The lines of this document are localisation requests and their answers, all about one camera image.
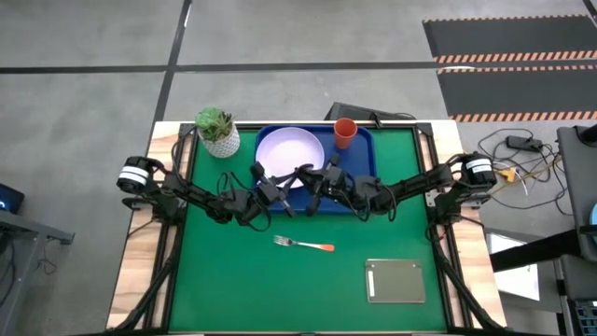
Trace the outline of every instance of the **power adapter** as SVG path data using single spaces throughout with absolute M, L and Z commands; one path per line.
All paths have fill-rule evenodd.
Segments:
M 535 153 L 541 152 L 543 142 L 531 137 L 525 138 L 522 136 L 509 135 L 506 137 L 506 147 L 518 150 L 532 151 Z

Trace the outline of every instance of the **fork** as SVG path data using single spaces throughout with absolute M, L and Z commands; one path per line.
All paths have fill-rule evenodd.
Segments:
M 334 252 L 334 249 L 335 249 L 334 245 L 332 245 L 332 244 L 302 243 L 302 242 L 293 241 L 290 238 L 286 238 L 286 237 L 283 237 L 280 235 L 274 235 L 273 242 L 276 243 L 277 245 L 282 245 L 282 246 L 301 245 L 301 246 L 307 246 L 307 247 L 312 247 L 312 248 L 319 248 L 319 249 L 327 251 L 327 252 Z

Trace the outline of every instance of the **green table surface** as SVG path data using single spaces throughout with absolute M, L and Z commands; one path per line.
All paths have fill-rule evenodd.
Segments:
M 378 176 L 393 184 L 419 173 L 411 130 L 371 131 Z M 257 131 L 241 131 L 228 159 L 200 147 L 194 183 L 215 192 L 222 172 L 252 179 Z M 263 227 L 265 218 L 254 225 Z M 445 330 L 432 247 L 424 238 L 423 196 L 401 203 L 397 218 L 353 215 L 272 216 L 265 232 L 222 225 L 191 206 L 183 237 L 170 331 L 439 331 Z M 334 244 L 333 253 L 272 242 L 281 234 Z M 369 303 L 367 259 L 417 259 L 425 303 Z

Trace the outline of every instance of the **white cable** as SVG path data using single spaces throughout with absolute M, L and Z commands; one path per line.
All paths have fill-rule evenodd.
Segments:
M 512 168 L 511 166 L 509 166 L 509 165 L 507 165 L 505 163 L 502 163 L 502 162 L 494 162 L 493 164 L 501 164 L 504 167 L 506 167 L 507 169 Z M 527 195 L 527 197 L 528 197 L 529 196 L 529 190 L 526 188 L 526 183 L 524 183 L 524 180 L 522 179 L 522 176 L 519 174 L 519 172 L 517 172 L 516 168 L 514 168 L 514 174 L 516 174 L 516 176 L 518 176 L 519 179 L 521 180 L 522 187 L 524 188 L 524 194 Z

